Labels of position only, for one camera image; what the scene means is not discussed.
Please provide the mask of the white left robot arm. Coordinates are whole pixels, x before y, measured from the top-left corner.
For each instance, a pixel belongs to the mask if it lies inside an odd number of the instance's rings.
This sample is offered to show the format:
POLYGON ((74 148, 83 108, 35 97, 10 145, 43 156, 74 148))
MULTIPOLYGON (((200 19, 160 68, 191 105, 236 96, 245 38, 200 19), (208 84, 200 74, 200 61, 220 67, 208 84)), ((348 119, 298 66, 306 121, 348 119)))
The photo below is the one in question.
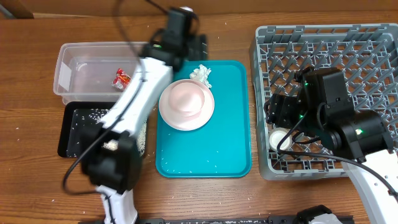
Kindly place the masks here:
POLYGON ((136 223, 133 188, 139 180, 142 156, 137 139, 159 96, 188 56, 198 50, 191 30, 197 15, 187 7, 172 7, 164 29, 146 43, 137 67, 119 100, 99 123, 84 128, 76 163, 95 185, 106 212, 103 223, 136 223))

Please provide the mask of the pink bowl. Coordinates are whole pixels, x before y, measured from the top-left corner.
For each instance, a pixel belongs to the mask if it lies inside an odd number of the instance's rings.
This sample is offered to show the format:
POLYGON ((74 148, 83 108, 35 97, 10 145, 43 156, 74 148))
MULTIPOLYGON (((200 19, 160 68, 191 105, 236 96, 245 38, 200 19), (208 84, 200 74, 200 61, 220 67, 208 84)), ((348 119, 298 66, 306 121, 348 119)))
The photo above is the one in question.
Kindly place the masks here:
POLYGON ((202 109, 204 102, 203 90, 194 83, 179 83, 170 91, 170 107, 183 116, 191 116, 198 113, 202 109))

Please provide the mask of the rice and food waste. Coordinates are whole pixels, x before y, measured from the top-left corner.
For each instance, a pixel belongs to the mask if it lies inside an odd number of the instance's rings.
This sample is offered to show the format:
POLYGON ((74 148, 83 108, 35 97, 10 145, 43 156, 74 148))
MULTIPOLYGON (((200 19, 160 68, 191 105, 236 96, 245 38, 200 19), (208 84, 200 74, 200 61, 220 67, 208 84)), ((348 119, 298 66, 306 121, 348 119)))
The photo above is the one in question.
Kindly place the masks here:
POLYGON ((80 133, 83 128, 86 125, 97 124, 108 112, 109 109, 75 109, 73 111, 71 127, 67 129, 69 131, 66 145, 67 157, 80 156, 80 133))

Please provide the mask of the white tissue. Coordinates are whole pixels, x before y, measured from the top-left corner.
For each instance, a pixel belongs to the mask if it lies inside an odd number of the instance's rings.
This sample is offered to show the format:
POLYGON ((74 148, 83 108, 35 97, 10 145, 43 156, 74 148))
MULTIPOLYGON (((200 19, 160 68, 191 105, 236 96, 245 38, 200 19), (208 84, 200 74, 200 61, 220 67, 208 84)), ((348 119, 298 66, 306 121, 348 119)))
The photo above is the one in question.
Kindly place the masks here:
POLYGON ((209 74, 211 73, 211 69, 205 67, 200 64, 198 68, 194 69, 190 74, 190 79, 196 80, 204 84, 207 88, 212 88, 212 85, 208 81, 209 74))

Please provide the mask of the pink plate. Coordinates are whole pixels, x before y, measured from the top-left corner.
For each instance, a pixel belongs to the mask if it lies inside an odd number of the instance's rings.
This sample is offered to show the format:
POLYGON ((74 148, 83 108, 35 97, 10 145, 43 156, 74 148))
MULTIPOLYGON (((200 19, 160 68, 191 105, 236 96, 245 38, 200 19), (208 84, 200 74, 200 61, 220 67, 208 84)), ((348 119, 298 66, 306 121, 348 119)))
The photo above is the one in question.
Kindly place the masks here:
POLYGON ((159 113, 162 119, 172 128, 180 131, 193 131, 204 126, 212 117, 215 109, 215 99, 210 91, 204 84, 196 80, 183 79, 171 83, 161 94, 159 99, 159 113), (197 84, 204 92, 205 102, 202 109, 191 116, 183 116, 175 112, 169 105, 169 95, 173 87, 179 83, 189 82, 197 84))

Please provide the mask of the black plastic tray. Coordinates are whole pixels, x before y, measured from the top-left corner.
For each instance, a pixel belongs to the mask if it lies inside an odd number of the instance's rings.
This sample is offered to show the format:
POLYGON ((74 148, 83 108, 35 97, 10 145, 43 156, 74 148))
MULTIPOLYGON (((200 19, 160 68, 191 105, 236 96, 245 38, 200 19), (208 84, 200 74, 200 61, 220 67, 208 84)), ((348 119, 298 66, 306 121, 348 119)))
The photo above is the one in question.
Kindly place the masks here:
POLYGON ((95 126, 113 107, 115 102, 73 101, 63 114, 63 123, 58 142, 60 157, 79 157, 80 136, 87 126, 95 126))

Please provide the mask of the red foil snack wrapper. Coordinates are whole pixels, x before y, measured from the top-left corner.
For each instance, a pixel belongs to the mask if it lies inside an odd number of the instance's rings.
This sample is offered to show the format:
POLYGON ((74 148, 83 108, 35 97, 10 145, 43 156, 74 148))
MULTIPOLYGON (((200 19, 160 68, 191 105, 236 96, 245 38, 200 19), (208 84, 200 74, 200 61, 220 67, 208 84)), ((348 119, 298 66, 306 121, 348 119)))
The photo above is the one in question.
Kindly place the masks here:
POLYGON ((112 82, 112 86, 119 90, 125 90, 130 81, 131 77, 123 69, 119 68, 112 82))

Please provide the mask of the cream paper cup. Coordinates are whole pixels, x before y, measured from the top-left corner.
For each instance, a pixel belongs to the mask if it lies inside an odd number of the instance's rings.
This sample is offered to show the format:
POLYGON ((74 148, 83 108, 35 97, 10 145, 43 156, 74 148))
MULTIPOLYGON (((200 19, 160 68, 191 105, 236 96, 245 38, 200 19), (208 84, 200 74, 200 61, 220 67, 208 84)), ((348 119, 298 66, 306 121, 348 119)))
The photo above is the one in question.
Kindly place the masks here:
MULTIPOLYGON (((274 128, 269 133, 269 145, 270 148, 277 152, 277 145, 282 140, 282 138, 289 132, 288 129, 284 128, 274 128)), ((292 137, 289 136, 281 145, 280 150, 287 151, 293 145, 292 137)))

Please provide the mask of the grey dishwasher rack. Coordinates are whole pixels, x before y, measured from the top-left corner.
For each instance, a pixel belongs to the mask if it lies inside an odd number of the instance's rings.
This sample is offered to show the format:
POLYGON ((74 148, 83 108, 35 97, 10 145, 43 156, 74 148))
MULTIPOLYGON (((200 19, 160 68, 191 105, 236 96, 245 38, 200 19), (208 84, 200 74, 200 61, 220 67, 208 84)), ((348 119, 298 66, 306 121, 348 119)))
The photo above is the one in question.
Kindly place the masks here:
POLYGON ((266 180, 342 177, 341 164, 330 159, 294 158, 269 145, 264 103, 273 94, 294 96, 296 71, 309 66, 336 67, 345 75, 356 111, 374 110, 397 137, 397 25, 345 24, 260 26, 249 49, 257 111, 259 172, 266 180))

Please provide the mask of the clear plastic container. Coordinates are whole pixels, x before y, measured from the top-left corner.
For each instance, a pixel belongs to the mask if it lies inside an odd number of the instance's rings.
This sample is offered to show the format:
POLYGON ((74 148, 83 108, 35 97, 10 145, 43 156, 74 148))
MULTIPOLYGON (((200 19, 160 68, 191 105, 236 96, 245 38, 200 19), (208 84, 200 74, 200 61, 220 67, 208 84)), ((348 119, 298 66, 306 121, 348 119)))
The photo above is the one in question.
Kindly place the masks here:
POLYGON ((132 75, 137 65, 125 42, 66 43, 60 48, 53 92, 71 101, 115 102, 122 91, 112 86, 118 69, 132 75))

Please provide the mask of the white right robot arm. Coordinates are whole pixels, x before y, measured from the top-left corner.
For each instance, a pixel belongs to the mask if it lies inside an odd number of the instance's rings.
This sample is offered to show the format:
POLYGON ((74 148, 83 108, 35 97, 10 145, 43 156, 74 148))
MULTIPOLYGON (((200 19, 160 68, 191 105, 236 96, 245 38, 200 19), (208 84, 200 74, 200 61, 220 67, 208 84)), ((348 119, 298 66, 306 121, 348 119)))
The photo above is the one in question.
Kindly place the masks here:
POLYGON ((274 94, 264 103, 267 123, 288 130, 276 151, 339 161, 369 221, 397 223, 397 153, 385 121, 374 110, 355 111, 336 67, 307 67, 294 80, 296 96, 274 94))

